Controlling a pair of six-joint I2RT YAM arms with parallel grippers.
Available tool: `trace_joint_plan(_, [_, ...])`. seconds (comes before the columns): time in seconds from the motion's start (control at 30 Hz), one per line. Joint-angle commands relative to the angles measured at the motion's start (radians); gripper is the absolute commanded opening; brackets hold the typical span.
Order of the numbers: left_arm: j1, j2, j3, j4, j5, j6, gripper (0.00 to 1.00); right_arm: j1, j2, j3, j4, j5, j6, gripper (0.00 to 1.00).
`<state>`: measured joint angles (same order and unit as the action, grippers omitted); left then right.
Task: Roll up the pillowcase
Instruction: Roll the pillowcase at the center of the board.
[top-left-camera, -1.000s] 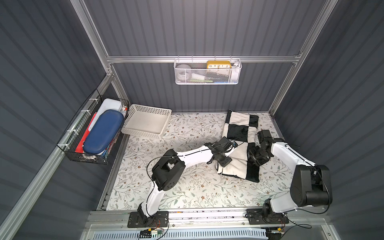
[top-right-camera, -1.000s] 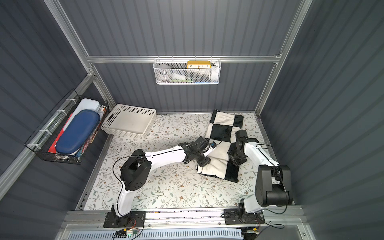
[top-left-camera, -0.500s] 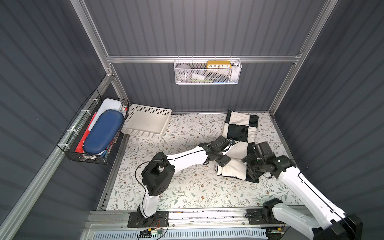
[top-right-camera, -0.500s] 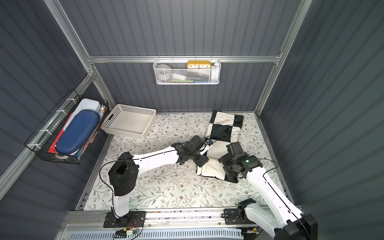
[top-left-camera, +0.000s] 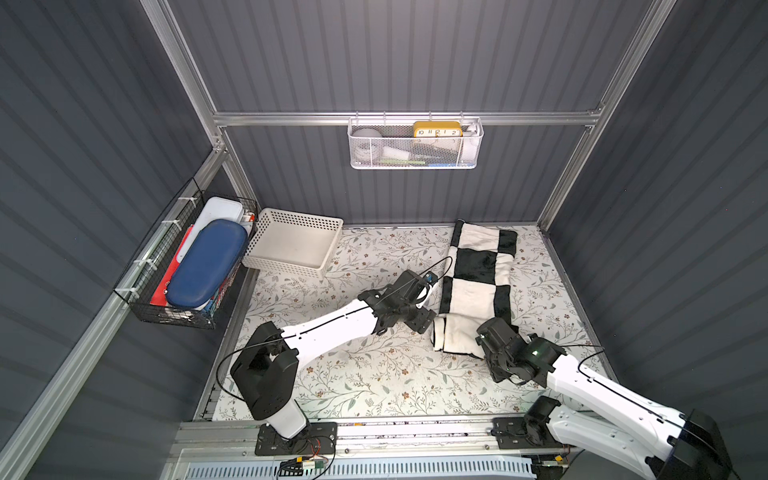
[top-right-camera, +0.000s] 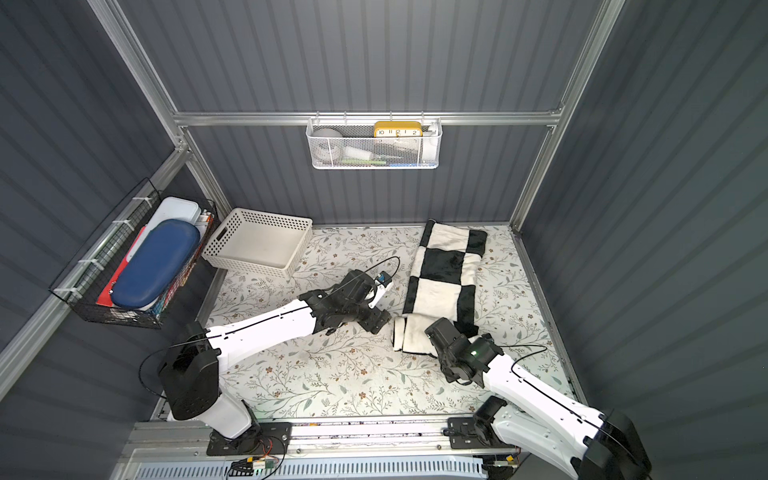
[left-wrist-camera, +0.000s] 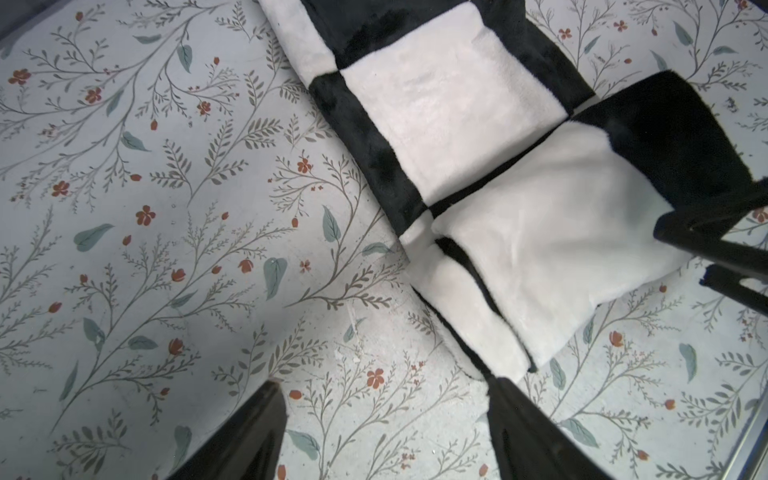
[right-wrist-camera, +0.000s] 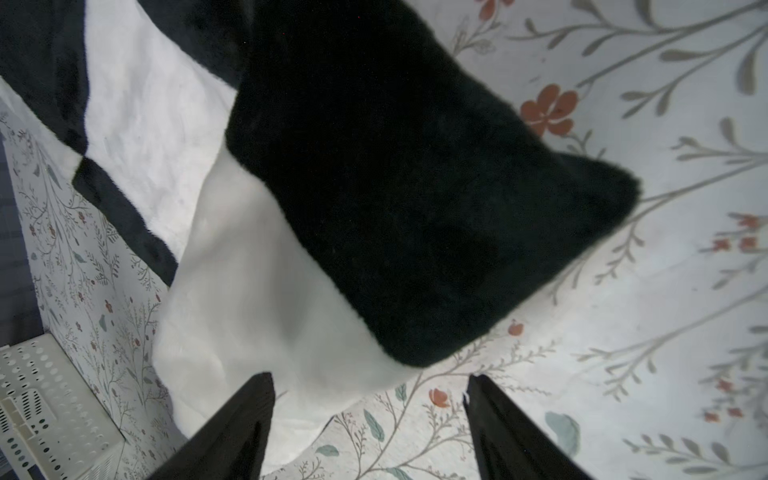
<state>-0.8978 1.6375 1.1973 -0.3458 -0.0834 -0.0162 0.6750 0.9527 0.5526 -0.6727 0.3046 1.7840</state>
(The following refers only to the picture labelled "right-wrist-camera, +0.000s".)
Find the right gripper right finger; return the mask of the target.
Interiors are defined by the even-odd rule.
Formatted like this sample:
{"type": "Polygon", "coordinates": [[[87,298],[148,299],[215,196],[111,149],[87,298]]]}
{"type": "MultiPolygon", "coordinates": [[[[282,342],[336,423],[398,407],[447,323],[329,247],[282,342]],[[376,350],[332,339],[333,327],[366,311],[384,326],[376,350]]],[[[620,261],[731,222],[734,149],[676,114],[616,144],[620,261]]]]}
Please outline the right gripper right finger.
{"type": "Polygon", "coordinates": [[[463,405],[482,480],[589,480],[486,375],[468,380],[463,405]]]}

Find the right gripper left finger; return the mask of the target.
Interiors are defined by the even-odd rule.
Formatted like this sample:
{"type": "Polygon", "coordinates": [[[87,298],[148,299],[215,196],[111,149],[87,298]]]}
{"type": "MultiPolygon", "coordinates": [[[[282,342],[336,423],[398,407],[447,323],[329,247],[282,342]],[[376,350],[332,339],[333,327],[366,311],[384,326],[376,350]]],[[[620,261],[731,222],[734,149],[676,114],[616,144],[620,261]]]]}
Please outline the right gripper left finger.
{"type": "Polygon", "coordinates": [[[149,480],[259,479],[275,400],[269,373],[251,377],[149,480]]]}

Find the white perforated plastic basket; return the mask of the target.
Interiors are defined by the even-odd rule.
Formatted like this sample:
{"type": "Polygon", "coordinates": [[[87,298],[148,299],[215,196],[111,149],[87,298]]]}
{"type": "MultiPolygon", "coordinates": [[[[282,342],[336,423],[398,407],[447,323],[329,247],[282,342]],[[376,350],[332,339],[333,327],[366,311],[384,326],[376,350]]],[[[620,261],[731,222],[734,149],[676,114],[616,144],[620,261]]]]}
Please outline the white perforated plastic basket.
{"type": "Polygon", "coordinates": [[[3,479],[114,479],[124,445],[52,335],[1,348],[3,479]]]}

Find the black white checkered pillowcase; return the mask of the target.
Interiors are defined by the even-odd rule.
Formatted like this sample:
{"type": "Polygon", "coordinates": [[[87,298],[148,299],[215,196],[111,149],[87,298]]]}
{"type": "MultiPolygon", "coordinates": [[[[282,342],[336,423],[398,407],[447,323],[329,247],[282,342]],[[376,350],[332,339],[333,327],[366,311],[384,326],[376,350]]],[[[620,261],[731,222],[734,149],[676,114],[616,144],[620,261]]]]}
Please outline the black white checkered pillowcase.
{"type": "Polygon", "coordinates": [[[192,437],[251,377],[261,476],[485,335],[635,208],[402,1],[5,1],[1,76],[168,285],[153,366],[192,437]]]}

